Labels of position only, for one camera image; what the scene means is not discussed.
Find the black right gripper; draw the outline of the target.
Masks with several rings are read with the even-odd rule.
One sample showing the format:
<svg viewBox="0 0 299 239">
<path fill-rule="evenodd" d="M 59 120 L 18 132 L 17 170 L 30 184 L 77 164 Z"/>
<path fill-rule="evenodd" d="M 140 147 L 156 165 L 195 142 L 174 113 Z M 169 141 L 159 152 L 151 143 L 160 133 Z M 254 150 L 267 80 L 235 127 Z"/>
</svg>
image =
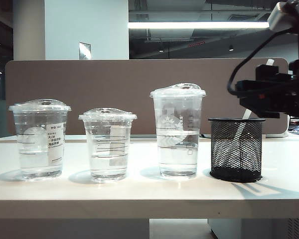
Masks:
<svg viewBox="0 0 299 239">
<path fill-rule="evenodd" d="M 257 66 L 257 81 L 242 80 L 235 85 L 240 105 L 260 118 L 278 119 L 280 114 L 299 118 L 299 59 L 291 62 L 289 67 L 292 74 L 280 73 L 278 66 Z M 260 80 L 279 80 L 289 85 L 281 90 L 276 89 L 280 83 Z"/>
</svg>

